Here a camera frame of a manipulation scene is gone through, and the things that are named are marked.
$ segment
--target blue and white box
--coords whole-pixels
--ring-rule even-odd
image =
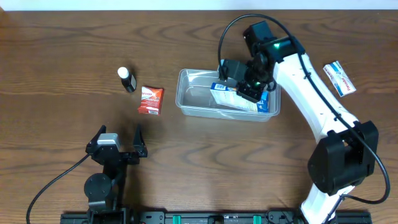
[[[257,103],[250,102],[242,96],[236,94],[236,88],[227,87],[222,84],[213,83],[211,85],[211,94],[219,105],[229,106],[244,111],[253,111],[257,113],[268,113],[268,92],[264,91],[261,100]]]
[[[340,97],[355,92],[355,87],[338,61],[325,65],[323,70],[328,75]]]

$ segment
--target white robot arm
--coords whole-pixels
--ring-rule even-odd
[[[243,33],[253,59],[247,64],[226,59],[221,64],[221,44],[226,31],[245,17],[261,17],[275,22],[288,37],[274,37],[265,21],[253,24]],[[220,80],[235,79],[238,95],[257,102],[265,87],[272,91],[278,84],[310,125],[318,145],[308,161],[313,185],[300,207],[309,224],[329,222],[345,197],[365,203],[381,203],[388,197],[388,175],[376,155],[377,128],[371,121],[361,124],[336,100],[313,69],[302,45],[279,21],[261,14],[236,18],[221,36],[218,60]],[[347,195],[373,173],[375,160],[386,181],[383,198],[368,201]]]

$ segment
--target black mount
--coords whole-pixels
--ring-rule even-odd
[[[355,122],[353,129],[376,153],[379,132],[372,121]],[[329,131],[308,161],[308,171],[319,190],[334,195],[339,189],[361,184],[365,177],[373,174],[374,162],[371,153],[348,130]]]
[[[284,57],[292,54],[304,54],[305,50],[295,37],[292,39],[274,37],[265,21],[251,25],[243,32],[243,38],[253,59],[246,64],[225,59],[221,68],[223,73],[220,72],[220,80],[225,81],[228,78],[236,80],[238,83],[236,93],[257,103],[265,87],[267,91],[276,89],[277,84],[273,77],[275,63],[283,62]]]
[[[86,152],[91,158],[104,166],[102,173],[92,175],[85,183],[89,206],[87,214],[83,215],[83,219],[80,214],[63,215],[61,224],[75,223],[77,217],[84,224],[135,223],[137,215],[128,208],[122,208],[121,202],[127,165],[137,165],[140,157],[148,156],[140,126],[136,129],[133,145],[135,152],[119,152],[118,135],[106,134],[106,127],[102,125],[86,146]]]

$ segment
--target wooden table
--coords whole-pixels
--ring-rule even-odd
[[[289,96],[267,123],[184,116],[175,105],[183,68],[214,70],[219,37],[245,11],[6,12],[0,24],[0,223],[24,223],[30,201],[85,155],[102,124],[126,146],[137,124],[149,157],[129,169],[125,203],[167,210],[266,210],[298,207],[312,181],[313,134]],[[398,15],[396,11],[263,11],[305,46],[323,81],[380,134],[378,154],[392,181],[387,202],[346,200],[375,223],[397,222]],[[249,58],[241,37],[247,19],[226,37],[223,56]],[[275,34],[283,33],[272,26]],[[322,71],[339,60],[357,91],[340,98]],[[161,116],[138,114],[140,91],[124,91],[116,70],[136,68],[138,87],[165,89]],[[59,223],[85,211],[85,180],[102,167],[91,159],[37,201],[32,223]],[[379,168],[353,195],[377,199]]]

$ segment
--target black cable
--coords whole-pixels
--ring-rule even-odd
[[[40,195],[42,195],[42,193],[48,189],[48,187],[50,187],[52,184],[55,183],[55,181],[61,179],[61,177],[63,177],[64,175],[67,175],[70,171],[72,171],[74,168],[76,168],[78,165],[80,165],[82,162],[84,162],[90,155],[87,154],[85,157],[83,157],[82,159],[80,159],[79,162],[77,162],[75,165],[73,165],[71,168],[67,169],[65,172],[63,172],[62,174],[60,174],[58,177],[54,178],[53,180],[51,180],[45,187],[43,187],[42,190],[40,190],[37,195],[33,198],[32,202],[29,205],[29,208],[27,209],[26,212],[26,223],[30,224],[30,212],[32,211],[33,205],[35,204],[36,200],[40,197]]]
[[[328,215],[325,218],[325,221],[323,223],[329,223],[329,218],[334,214],[334,212],[337,210],[337,207],[340,205],[340,203],[344,200],[344,198],[342,196],[338,197],[337,202],[335,203],[335,205],[333,206],[333,208],[331,209],[331,211],[328,213]]]
[[[267,19],[270,20],[272,22],[274,22],[275,24],[277,24],[286,34],[287,36],[290,38],[290,41],[292,43],[292,45],[295,47],[296,51],[299,51],[299,48],[297,47],[297,45],[295,44],[294,41],[294,37],[293,35],[289,32],[289,30],[283,25],[281,24],[278,20],[263,15],[263,14],[245,14],[242,16],[237,17],[236,19],[234,19],[232,22],[230,22],[228,24],[228,26],[225,28],[223,34],[221,35],[220,38],[220,42],[218,44],[218,65],[219,65],[219,72],[221,73],[222,76],[224,76],[224,70],[223,67],[221,66],[221,45],[223,44],[223,40],[225,37],[225,34],[227,33],[228,29],[238,20],[247,18],[247,17],[260,17],[263,19]],[[323,96],[323,94],[321,93],[321,91],[318,89],[318,87],[316,86],[316,84],[313,82],[312,78],[311,78],[311,73],[309,73],[307,71],[307,68],[305,67],[303,58],[301,54],[297,54],[298,55],[298,59],[300,60],[300,64],[303,68],[303,72],[305,75],[305,78],[307,78],[309,80],[309,82],[311,83],[311,86],[313,87],[313,89],[316,91],[316,93],[318,94],[318,96],[322,99],[322,101],[326,104],[326,106],[329,108],[329,110],[336,116],[336,118],[344,125],[347,127],[347,129],[349,130],[349,132],[358,139],[358,141],[372,154],[372,156],[374,157],[374,159],[376,160],[377,164],[380,167],[380,170],[384,176],[384,181],[386,183],[386,190],[384,191],[384,195],[379,199],[379,200],[366,200],[366,199],[362,199],[359,197],[355,197],[352,195],[348,195],[348,194],[343,194],[340,195],[341,199],[344,200],[344,198],[351,198],[353,200],[357,200],[359,202],[362,203],[367,203],[367,204],[379,204],[384,202],[389,194],[390,194],[390,190],[391,190],[391,185],[390,185],[390,180],[389,180],[389,176],[387,173],[386,168],[384,167],[384,164],[381,162],[379,156],[373,152],[373,150],[368,146],[368,144],[366,144],[366,142],[364,141],[364,139],[341,117],[341,115],[332,107],[332,105],[328,102],[328,100]]]

